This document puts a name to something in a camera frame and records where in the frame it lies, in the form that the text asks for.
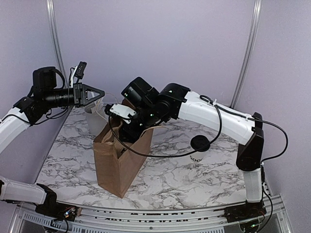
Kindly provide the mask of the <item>brown paper bag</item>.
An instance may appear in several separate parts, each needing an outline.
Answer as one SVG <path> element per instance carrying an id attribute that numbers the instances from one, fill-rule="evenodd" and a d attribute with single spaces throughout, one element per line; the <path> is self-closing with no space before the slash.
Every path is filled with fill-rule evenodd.
<path id="1" fill-rule="evenodd" d="M 93 153 L 98 185 L 109 193 L 123 198 L 146 157 L 124 147 L 113 135 L 125 122 L 112 117 L 93 141 Z"/>

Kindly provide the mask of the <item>black plastic cup lid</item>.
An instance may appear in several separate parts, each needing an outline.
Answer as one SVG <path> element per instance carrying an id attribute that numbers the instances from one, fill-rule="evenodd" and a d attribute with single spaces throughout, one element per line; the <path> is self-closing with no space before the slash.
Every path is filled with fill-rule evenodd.
<path id="1" fill-rule="evenodd" d="M 190 146 L 198 152 L 205 152 L 210 148 L 210 141 L 204 135 L 196 135 L 190 141 Z"/>

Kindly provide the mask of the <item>white paper cup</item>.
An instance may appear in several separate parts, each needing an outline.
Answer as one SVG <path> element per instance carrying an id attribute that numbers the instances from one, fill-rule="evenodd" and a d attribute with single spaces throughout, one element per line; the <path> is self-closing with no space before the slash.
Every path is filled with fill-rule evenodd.
<path id="1" fill-rule="evenodd" d="M 201 161 L 204 159 L 204 157 L 206 156 L 206 154 L 207 154 L 206 151 L 204 151 L 204 152 L 197 151 L 197 152 L 195 152 L 195 153 L 193 153 L 193 154 L 190 155 L 190 159 L 191 159 L 193 162 L 198 163 L 198 162 L 201 162 Z"/>

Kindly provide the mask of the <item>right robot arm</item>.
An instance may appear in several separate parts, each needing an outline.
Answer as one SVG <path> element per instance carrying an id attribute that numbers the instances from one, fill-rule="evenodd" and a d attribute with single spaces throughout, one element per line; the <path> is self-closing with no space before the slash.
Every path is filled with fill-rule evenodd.
<path id="1" fill-rule="evenodd" d="M 166 85 L 159 92 L 141 77 L 131 81 L 121 94 L 135 110 L 135 114 L 127 113 L 123 117 L 122 141 L 134 143 L 143 130 L 170 119 L 195 122 L 237 141 L 236 166 L 243 174 L 246 201 L 225 208 L 225 217 L 228 222 L 234 222 L 267 213 L 262 189 L 264 133 L 261 114 L 250 115 L 231 110 L 176 83 Z"/>

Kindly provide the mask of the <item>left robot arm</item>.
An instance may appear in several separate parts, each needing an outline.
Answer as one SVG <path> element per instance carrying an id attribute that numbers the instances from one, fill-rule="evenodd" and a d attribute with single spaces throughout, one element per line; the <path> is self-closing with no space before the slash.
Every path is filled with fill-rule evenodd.
<path id="1" fill-rule="evenodd" d="M 56 119 L 71 107 L 85 107 L 105 96 L 105 92 L 79 81 L 68 87 L 58 87 L 56 77 L 64 75 L 56 67 L 42 67 L 33 72 L 33 85 L 28 95 L 17 101 L 0 121 L 0 150 L 5 148 L 31 126 Z M 57 201 L 57 194 L 43 184 L 17 182 L 0 178 L 0 199 L 7 203 L 28 202 L 36 206 L 39 214 L 74 221 L 78 208 Z"/>

